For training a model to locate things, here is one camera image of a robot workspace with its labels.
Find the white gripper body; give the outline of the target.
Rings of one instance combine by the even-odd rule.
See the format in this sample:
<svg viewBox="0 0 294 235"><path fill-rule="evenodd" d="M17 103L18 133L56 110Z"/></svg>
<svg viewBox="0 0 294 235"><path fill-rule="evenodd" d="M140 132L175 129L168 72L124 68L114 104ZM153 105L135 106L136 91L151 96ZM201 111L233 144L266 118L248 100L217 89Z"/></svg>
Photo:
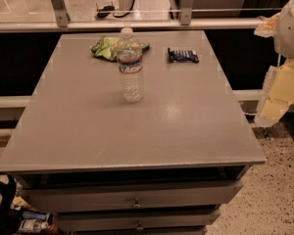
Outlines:
<svg viewBox="0 0 294 235"><path fill-rule="evenodd" d="M278 17L273 37L274 50L294 60L294 0L289 0Z"/></svg>

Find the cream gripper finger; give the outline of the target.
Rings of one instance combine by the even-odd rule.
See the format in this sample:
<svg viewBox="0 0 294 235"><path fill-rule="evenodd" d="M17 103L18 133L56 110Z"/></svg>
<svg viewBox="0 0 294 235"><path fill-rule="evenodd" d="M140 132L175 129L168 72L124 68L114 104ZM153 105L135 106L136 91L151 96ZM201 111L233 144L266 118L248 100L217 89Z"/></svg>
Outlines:
<svg viewBox="0 0 294 235"><path fill-rule="evenodd" d="M270 66L263 84L254 122L258 127L271 127L294 104L294 60L280 67Z"/></svg>
<svg viewBox="0 0 294 235"><path fill-rule="evenodd" d="M279 16L280 13L276 13L269 18L259 16L259 20L262 22L256 27L254 34L264 38L273 37Z"/></svg>

